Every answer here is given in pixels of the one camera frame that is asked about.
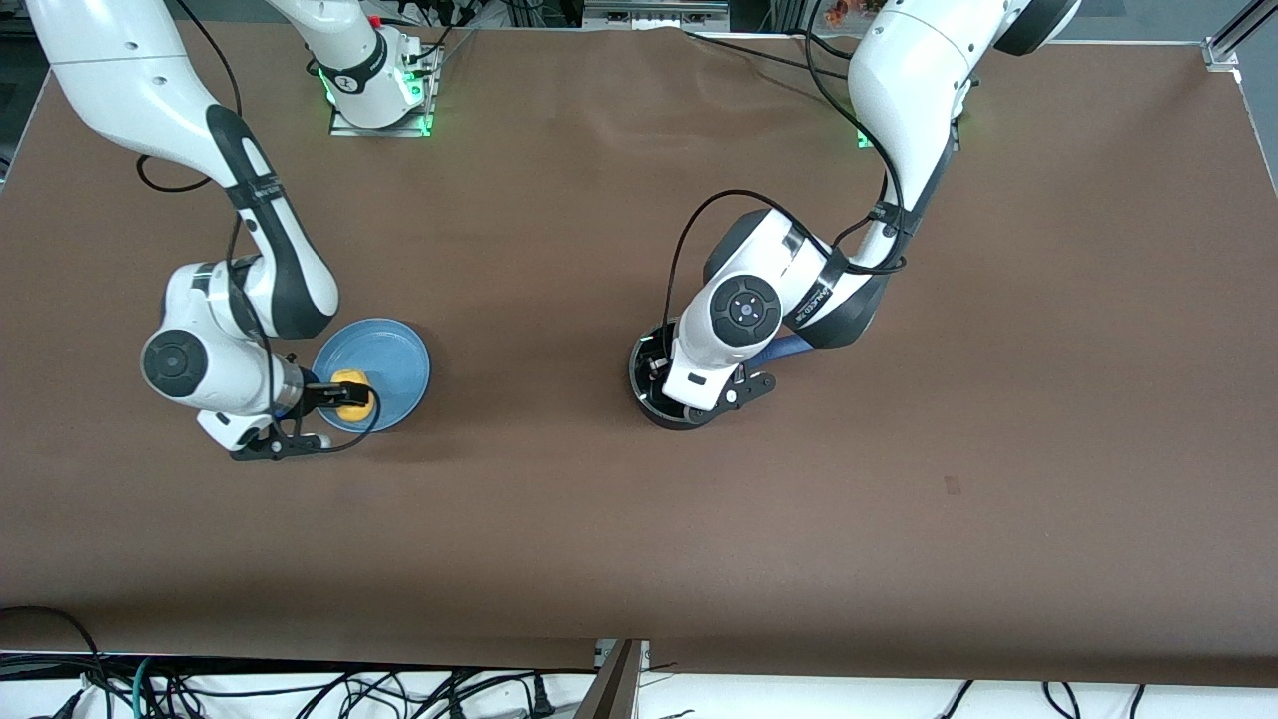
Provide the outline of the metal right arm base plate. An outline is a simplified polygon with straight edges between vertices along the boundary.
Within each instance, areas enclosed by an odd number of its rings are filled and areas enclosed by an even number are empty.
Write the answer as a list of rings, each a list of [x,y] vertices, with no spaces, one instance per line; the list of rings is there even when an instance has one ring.
[[[325,86],[332,103],[332,135],[417,138],[432,135],[443,51],[403,55],[371,79],[364,95],[340,95]]]

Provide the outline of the yellow potato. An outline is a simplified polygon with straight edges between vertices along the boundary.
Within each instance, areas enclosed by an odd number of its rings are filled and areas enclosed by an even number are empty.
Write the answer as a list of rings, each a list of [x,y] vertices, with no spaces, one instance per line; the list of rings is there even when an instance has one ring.
[[[334,372],[331,381],[334,383],[366,383],[371,386],[368,374],[357,368],[337,369],[337,372]],[[374,388],[371,391],[373,391],[373,404],[371,406],[337,406],[334,409],[334,412],[336,412],[339,419],[348,423],[360,423],[371,419],[371,416],[374,415],[374,410],[378,410],[378,400],[377,395],[374,395]]]

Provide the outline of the blue round plate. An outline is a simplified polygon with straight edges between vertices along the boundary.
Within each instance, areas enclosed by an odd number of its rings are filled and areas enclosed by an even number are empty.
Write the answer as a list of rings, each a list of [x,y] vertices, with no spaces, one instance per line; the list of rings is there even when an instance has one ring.
[[[409,324],[366,319],[339,329],[314,356],[311,370],[320,381],[337,372],[363,372],[380,396],[374,432],[412,416],[426,397],[432,377],[429,351]]]

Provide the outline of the brown table support strut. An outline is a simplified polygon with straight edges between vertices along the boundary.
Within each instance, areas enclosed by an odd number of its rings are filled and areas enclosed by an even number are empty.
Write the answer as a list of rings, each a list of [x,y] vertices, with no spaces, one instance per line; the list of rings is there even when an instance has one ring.
[[[651,668],[647,640],[598,640],[596,678],[573,719],[636,719],[640,674]]]

